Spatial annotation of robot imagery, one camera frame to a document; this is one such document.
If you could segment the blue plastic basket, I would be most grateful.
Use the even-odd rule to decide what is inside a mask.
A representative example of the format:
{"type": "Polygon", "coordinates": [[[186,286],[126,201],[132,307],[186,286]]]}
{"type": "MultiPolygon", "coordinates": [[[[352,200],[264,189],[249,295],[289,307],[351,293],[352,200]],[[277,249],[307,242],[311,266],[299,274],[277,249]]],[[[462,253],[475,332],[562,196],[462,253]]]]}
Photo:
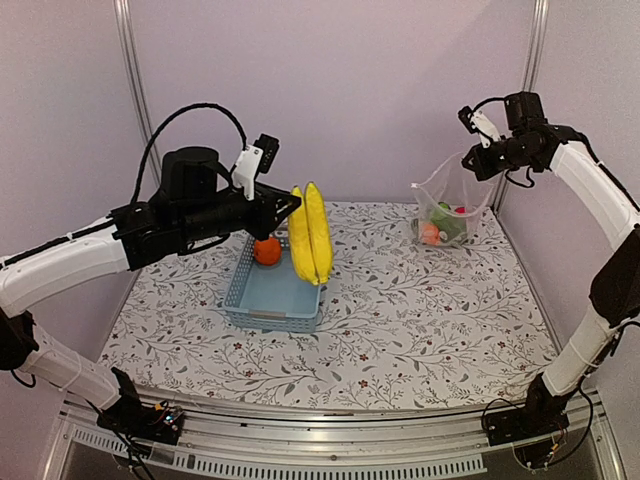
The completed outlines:
{"type": "Polygon", "coordinates": [[[245,241],[229,283],[223,309],[239,328],[289,333],[312,333],[319,318],[321,287],[301,280],[293,266],[287,230],[273,237],[282,247],[273,266],[254,258],[253,237],[245,241]]]}

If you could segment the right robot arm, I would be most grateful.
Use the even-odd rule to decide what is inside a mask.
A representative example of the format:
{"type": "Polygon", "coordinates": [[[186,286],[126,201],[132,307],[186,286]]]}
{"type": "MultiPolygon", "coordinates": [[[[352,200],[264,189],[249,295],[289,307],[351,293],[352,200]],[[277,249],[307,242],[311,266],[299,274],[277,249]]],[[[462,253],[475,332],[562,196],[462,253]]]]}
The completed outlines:
{"type": "Polygon", "coordinates": [[[537,436],[615,350],[624,326],[639,314],[639,205],[583,132],[547,119],[536,93],[488,98],[462,107],[458,118],[479,137],[462,160],[478,181],[520,169],[528,175],[551,173],[583,206],[579,221],[589,220],[596,231],[596,258],[602,265],[594,270],[584,317],[559,356],[532,381],[517,415],[521,432],[537,436]],[[504,109],[505,134],[482,111],[493,102],[504,109]]]}

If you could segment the green toy watermelon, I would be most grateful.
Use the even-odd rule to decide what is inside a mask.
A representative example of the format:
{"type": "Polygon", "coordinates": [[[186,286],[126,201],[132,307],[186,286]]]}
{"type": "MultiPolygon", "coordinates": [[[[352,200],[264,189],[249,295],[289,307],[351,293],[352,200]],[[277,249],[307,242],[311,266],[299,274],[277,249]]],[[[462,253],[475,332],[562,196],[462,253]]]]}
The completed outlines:
{"type": "Polygon", "coordinates": [[[451,208],[446,202],[439,202],[429,214],[429,221],[439,229],[444,229],[445,225],[452,219],[451,208]]]}

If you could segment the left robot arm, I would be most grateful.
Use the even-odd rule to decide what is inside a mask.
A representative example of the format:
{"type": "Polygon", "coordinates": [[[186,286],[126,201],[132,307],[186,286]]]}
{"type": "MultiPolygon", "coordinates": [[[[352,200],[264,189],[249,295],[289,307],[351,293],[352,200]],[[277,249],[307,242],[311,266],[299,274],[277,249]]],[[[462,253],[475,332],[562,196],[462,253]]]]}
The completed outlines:
{"type": "Polygon", "coordinates": [[[279,142],[261,135],[231,169],[208,147],[165,155],[161,185],[148,201],[112,210],[84,229],[1,260],[1,368],[20,370],[78,395],[128,434],[148,426],[128,376],[114,373],[36,326],[30,307],[88,281],[187,256],[245,231],[265,240],[299,206],[285,190],[258,182],[279,142]]]}

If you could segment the yellow toy banana bunch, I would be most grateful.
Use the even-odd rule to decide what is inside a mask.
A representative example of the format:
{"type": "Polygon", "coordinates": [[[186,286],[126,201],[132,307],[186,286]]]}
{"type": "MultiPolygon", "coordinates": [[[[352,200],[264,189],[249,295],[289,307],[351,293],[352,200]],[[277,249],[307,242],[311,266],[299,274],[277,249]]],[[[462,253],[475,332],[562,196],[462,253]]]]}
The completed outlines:
{"type": "Polygon", "coordinates": [[[326,284],[333,269],[333,246],[323,196],[315,183],[291,194],[301,205],[288,217],[288,240],[298,277],[314,286],[326,284]]]}

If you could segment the clear zip top bag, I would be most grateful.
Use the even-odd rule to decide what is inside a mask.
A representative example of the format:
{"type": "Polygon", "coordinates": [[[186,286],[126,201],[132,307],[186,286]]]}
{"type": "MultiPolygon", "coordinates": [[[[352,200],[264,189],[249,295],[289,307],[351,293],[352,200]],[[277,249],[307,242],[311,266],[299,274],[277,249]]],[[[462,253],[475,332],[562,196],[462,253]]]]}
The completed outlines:
{"type": "Polygon", "coordinates": [[[430,247],[460,247],[476,232],[489,207],[494,180],[478,181],[462,165],[463,154],[442,162],[427,180],[412,183],[418,205],[411,222],[416,240],[430,247]]]}

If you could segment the green orange toy mango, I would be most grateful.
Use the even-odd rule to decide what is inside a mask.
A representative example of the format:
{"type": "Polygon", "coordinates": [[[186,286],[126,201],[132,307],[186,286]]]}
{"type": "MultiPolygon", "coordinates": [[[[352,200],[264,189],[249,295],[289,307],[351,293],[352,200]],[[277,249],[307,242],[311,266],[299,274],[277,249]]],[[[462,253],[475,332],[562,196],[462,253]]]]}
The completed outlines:
{"type": "Polygon", "coordinates": [[[438,246],[441,243],[440,229],[432,223],[424,223],[420,229],[420,240],[426,245],[438,246]]]}

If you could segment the orange toy fruit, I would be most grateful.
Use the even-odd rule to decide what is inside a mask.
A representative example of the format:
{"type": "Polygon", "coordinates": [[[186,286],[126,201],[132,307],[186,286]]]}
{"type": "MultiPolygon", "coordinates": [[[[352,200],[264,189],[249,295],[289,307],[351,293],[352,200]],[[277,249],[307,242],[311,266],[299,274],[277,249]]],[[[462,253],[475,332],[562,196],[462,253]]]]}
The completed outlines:
{"type": "Polygon", "coordinates": [[[278,239],[256,240],[253,246],[254,260],[262,266],[276,265],[282,256],[282,246],[278,239]]]}

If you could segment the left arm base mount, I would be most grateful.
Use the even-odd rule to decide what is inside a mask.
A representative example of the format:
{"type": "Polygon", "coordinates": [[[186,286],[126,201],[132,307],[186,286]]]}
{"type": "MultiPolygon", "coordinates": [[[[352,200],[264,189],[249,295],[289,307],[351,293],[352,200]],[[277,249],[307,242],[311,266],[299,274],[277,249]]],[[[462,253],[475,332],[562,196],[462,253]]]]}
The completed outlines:
{"type": "Polygon", "coordinates": [[[184,410],[167,400],[145,406],[129,376],[115,367],[111,371],[118,381],[119,398],[100,411],[97,425],[132,438],[177,445],[185,421],[184,410]]]}

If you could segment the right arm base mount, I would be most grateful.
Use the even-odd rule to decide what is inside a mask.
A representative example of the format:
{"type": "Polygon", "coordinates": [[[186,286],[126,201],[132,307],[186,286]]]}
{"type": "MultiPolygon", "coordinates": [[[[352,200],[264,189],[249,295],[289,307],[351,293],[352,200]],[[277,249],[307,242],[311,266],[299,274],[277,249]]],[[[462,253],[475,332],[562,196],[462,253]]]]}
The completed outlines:
{"type": "Polygon", "coordinates": [[[481,427],[487,434],[491,446],[517,442],[541,435],[559,432],[569,426],[565,409],[576,393],[574,388],[567,394],[555,396],[550,393],[537,375],[527,389],[522,407],[512,407],[481,416],[481,427]]]}

